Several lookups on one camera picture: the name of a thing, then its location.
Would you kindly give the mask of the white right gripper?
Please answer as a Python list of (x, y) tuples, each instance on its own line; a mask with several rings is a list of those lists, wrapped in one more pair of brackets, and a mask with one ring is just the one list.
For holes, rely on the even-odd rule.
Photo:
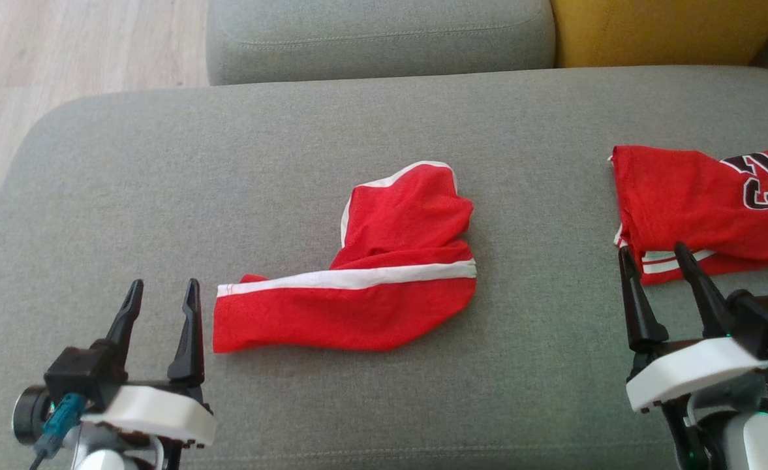
[[(626, 382), (626, 395), (635, 413), (655, 402), (679, 398), (742, 375), (768, 369), (768, 359), (756, 358), (737, 340), (728, 337), (729, 318), (726, 297), (703, 271), (685, 243), (674, 245), (680, 272), (691, 286), (703, 325), (703, 338), (697, 344), (653, 360)], [(641, 283), (641, 272), (628, 247), (619, 249), (622, 302), (626, 338), (632, 351), (646, 351), (668, 341), (668, 331), (660, 324)]]

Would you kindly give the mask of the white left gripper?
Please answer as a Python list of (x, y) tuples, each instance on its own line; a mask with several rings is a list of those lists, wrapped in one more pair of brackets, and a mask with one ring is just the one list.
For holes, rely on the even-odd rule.
[[(106, 335), (114, 345), (114, 360), (120, 367), (125, 367), (133, 325), (142, 308), (143, 292), (143, 280), (134, 280)], [(184, 323), (177, 350), (167, 368), (167, 378), (172, 384), (196, 388), (205, 380), (204, 322), (197, 279), (189, 280), (183, 314)], [(209, 407), (188, 393), (130, 384), (120, 386), (100, 413), (84, 414), (84, 422), (205, 447), (215, 443), (219, 425)]]

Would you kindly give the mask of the red jersey with number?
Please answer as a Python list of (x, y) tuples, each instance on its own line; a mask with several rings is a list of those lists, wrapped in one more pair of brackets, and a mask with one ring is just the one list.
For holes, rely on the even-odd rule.
[(768, 151), (715, 159), (699, 151), (616, 146), (609, 158), (620, 226), (644, 285), (682, 279), (676, 243), (709, 275), (768, 267)]

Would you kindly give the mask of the red shorts with white stripe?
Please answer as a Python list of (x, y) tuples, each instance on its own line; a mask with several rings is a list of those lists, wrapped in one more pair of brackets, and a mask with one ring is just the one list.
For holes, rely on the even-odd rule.
[(386, 351), (469, 306), (476, 260), (465, 241), (473, 203), (449, 164), (419, 161), (355, 185), (327, 270), (220, 285), (213, 351), (264, 346)]

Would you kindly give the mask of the large grey sofa chaise cushion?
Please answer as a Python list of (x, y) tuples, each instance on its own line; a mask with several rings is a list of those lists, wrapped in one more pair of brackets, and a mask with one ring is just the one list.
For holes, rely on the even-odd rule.
[(198, 279), (325, 270), (354, 185), (416, 161), (473, 200), (469, 309), (387, 353), (206, 356), (219, 417), (195, 470), (666, 470), (633, 413), (607, 157), (768, 149), (768, 70), (548, 69), (238, 84), (76, 99), (37, 122), (0, 190), (0, 470), (27, 470), (17, 397), (106, 334), (135, 279), (127, 369), (166, 375)]

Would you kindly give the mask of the wide yellow sofa backrest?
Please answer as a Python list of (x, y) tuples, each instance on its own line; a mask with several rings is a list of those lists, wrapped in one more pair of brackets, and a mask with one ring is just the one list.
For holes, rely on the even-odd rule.
[(751, 63), (768, 0), (550, 0), (560, 68)]

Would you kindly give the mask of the grey sofa seat cushion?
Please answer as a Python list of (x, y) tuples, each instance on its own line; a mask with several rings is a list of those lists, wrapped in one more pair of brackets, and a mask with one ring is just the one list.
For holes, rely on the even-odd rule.
[(209, 83), (526, 71), (554, 65), (550, 0), (210, 0)]

